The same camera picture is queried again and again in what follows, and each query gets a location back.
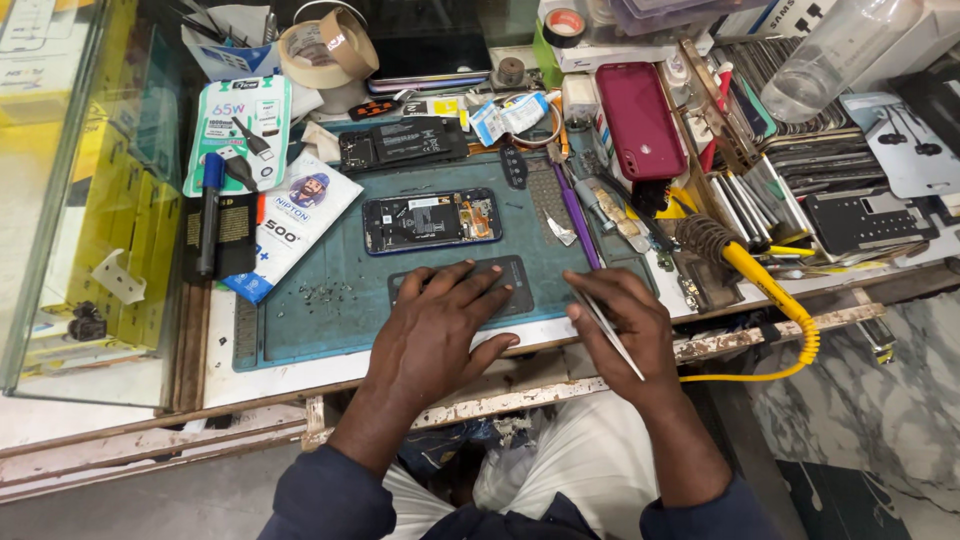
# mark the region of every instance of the maroon phone case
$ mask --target maroon phone case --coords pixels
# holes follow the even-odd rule
[[[645,61],[605,63],[596,78],[624,178],[643,182],[683,174],[687,158],[657,68]]]

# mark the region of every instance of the right hand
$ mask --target right hand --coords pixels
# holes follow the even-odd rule
[[[571,304],[566,315],[611,390],[633,404],[641,415],[674,403],[684,394],[673,356],[670,313],[636,274],[622,268],[588,274],[566,270],[564,279],[606,306],[607,315],[620,330],[620,341],[646,379],[636,376],[586,309]]]

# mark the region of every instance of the tape roll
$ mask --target tape roll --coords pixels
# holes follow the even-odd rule
[[[543,39],[560,49],[576,47],[587,31],[587,22],[577,12],[560,8],[543,20]]]
[[[335,8],[323,19],[295,25],[280,37],[283,74],[308,88],[336,88],[363,81],[380,59],[350,11]]]

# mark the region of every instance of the plastic bottle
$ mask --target plastic bottle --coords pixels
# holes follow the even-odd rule
[[[920,19],[923,0],[837,0],[760,94],[787,123],[816,116]]]

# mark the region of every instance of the finger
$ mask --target finger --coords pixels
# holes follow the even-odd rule
[[[477,328],[480,328],[493,317],[494,313],[510,300],[510,296],[513,294],[514,287],[512,285],[497,287],[470,303],[470,305],[467,306],[467,313],[473,317]]]
[[[647,288],[647,284],[643,282],[640,276],[630,270],[624,268],[601,268],[600,270],[590,272],[590,275],[605,282],[617,283],[650,309],[665,309],[663,304],[654,296],[654,293]]]
[[[500,279],[501,274],[503,274],[503,268],[494,265],[468,280],[457,283],[447,297],[459,307],[469,306],[481,294],[487,292],[487,289]]]
[[[423,288],[423,282],[429,280],[436,273],[437,271],[433,268],[421,266],[407,274],[407,277],[403,278],[400,289],[396,294],[396,302],[399,304],[417,298],[420,295],[420,290]]]
[[[585,290],[597,300],[603,301],[616,315],[621,330],[636,330],[651,322],[647,307],[618,284],[599,280],[591,274],[576,274],[564,270],[564,279],[571,285]]]
[[[500,358],[504,351],[520,344],[520,336],[515,333],[501,333],[477,345],[470,353],[470,362],[464,369],[462,383],[466,384],[487,371],[494,360]]]
[[[566,307],[566,316],[573,323],[573,328],[580,334],[593,364],[597,366],[597,371],[606,371],[607,362],[623,362],[626,360],[620,356],[620,353],[613,347],[610,339],[600,329],[596,321],[587,313],[587,309],[579,304],[571,304]]]
[[[423,290],[423,296],[427,298],[437,298],[449,292],[453,285],[457,284],[464,276],[473,269],[476,262],[472,258],[462,260],[456,264],[451,264],[437,272],[437,275],[430,280],[430,284]]]

